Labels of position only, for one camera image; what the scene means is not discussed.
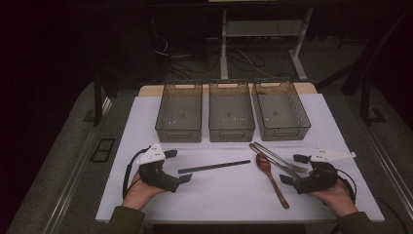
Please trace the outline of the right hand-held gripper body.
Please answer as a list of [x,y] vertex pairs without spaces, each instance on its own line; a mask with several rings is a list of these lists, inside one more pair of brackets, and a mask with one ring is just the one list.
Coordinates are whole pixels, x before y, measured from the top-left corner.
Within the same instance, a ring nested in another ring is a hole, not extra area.
[[310,157],[308,164],[311,165],[312,170],[309,172],[309,175],[294,180],[293,187],[298,194],[327,190],[333,187],[339,179],[347,186],[351,195],[355,194],[352,186],[338,175],[338,170],[332,165],[332,162],[338,160],[355,158],[355,152],[343,152],[318,147]]

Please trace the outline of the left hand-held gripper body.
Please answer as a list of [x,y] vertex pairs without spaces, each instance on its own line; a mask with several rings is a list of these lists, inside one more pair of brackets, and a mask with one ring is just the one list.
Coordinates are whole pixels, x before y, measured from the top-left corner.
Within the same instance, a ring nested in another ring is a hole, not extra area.
[[144,183],[175,192],[180,184],[179,179],[163,171],[163,165],[167,160],[164,152],[159,143],[150,146],[136,161],[138,173]]

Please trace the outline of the brown wooden spoon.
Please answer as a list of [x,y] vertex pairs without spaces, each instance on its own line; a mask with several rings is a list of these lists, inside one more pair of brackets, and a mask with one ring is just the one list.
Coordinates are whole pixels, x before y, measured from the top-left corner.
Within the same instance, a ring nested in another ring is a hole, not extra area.
[[263,154],[263,153],[258,153],[256,155],[256,164],[258,169],[263,172],[271,181],[273,188],[277,194],[277,197],[279,199],[279,201],[282,204],[282,207],[284,209],[288,209],[289,208],[289,204],[287,203],[286,199],[284,198],[281,190],[279,189],[275,179],[273,178],[272,175],[272,170],[271,170],[271,163],[270,161],[267,159],[267,157]]

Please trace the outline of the translucent grey storage bin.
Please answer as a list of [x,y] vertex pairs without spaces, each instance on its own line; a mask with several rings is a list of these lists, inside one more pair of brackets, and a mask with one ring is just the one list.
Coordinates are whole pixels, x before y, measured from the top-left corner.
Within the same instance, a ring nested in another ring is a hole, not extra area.
[[160,142],[201,142],[203,84],[168,82],[164,85],[155,125]]
[[303,140],[312,127],[291,82],[255,79],[252,99],[263,141]]
[[211,142],[252,141],[255,122],[246,81],[209,83],[208,129]]

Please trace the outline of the person's left hand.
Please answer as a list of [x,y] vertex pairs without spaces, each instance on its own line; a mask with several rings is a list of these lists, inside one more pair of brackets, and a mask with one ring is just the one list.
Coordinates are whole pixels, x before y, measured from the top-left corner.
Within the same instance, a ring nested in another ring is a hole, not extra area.
[[139,173],[136,173],[123,200],[122,207],[141,211],[155,196],[164,192],[164,189],[144,183],[140,179]]

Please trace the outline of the person's right hand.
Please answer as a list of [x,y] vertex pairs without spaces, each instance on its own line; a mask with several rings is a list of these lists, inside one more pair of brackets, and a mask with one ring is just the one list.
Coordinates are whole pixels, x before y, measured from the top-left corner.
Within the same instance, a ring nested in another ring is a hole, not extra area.
[[311,192],[310,195],[325,203],[337,217],[357,213],[357,207],[341,180],[327,190]]

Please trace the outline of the white table mat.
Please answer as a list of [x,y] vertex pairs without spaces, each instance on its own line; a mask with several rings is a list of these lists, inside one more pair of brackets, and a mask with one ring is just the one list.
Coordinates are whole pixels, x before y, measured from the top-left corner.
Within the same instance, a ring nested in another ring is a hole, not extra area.
[[[261,142],[286,161],[293,154],[311,155],[318,147],[349,152],[333,116],[320,94],[300,95],[312,127],[303,140]],[[124,130],[112,170],[95,219],[107,222],[122,202],[127,164],[139,150],[158,141],[155,122],[161,97],[136,97]],[[299,195],[291,186],[280,183],[275,166],[272,173],[289,209],[284,209],[268,177],[256,166],[256,153],[248,142],[210,142],[208,129],[200,143],[161,143],[164,150],[176,149],[167,159],[164,171],[178,176],[178,170],[250,160],[250,163],[194,172],[191,181],[179,185],[175,193],[154,198],[144,209],[146,223],[309,223],[335,219],[331,211],[309,195]],[[357,185],[356,205],[373,221],[384,220],[373,195],[354,159],[332,163],[349,174]]]

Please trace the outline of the black metal stand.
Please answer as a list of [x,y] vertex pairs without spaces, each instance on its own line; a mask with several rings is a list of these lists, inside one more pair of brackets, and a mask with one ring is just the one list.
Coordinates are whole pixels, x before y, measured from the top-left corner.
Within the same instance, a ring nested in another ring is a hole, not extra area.
[[367,126],[386,121],[378,108],[370,107],[370,91],[371,81],[365,78],[361,83],[360,117]]

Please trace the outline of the black floor frame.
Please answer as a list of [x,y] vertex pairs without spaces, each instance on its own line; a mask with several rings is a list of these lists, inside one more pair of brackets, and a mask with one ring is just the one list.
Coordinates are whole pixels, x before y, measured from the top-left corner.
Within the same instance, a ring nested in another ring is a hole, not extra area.
[[110,154],[112,152],[115,138],[102,138],[90,158],[90,161],[93,163],[105,163],[108,161]]

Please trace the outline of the metal floor rail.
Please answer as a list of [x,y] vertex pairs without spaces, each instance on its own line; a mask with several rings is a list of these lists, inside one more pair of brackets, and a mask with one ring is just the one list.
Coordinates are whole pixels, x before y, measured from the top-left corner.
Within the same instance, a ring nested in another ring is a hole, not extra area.
[[413,192],[408,188],[407,183],[402,178],[401,174],[397,170],[394,162],[390,158],[390,154],[386,151],[383,144],[380,142],[377,135],[372,129],[373,123],[384,123],[385,118],[377,108],[373,108],[373,116],[369,116],[369,110],[360,110],[360,119],[363,122],[364,131],[374,148],[376,157],[381,164],[386,176],[390,180],[395,193],[399,197],[403,207],[409,213],[413,219]]
[[70,175],[65,183],[63,190],[61,191],[56,205],[52,211],[52,214],[48,218],[48,221],[42,231],[42,234],[57,234],[62,221],[66,215],[68,208],[70,207],[71,201],[76,193],[76,190],[80,184],[83,173],[85,172],[85,167],[89,162],[90,154],[99,138],[101,133],[102,125],[107,119],[107,115],[110,112],[113,101],[106,97],[103,104],[99,104],[95,109],[99,109],[102,114],[100,121],[96,124],[93,122],[92,128],[89,130],[88,135],[82,141],[82,146],[80,152],[78,153],[78,158],[76,164],[73,166]]

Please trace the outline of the white metal stand frame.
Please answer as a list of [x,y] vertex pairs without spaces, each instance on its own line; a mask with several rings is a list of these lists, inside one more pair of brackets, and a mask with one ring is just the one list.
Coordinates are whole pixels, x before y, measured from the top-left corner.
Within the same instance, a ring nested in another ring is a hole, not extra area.
[[227,39],[236,37],[295,37],[296,43],[290,49],[289,57],[300,81],[307,81],[299,54],[311,22],[314,9],[308,8],[302,19],[273,20],[228,20],[227,12],[222,12],[220,77],[228,79]]

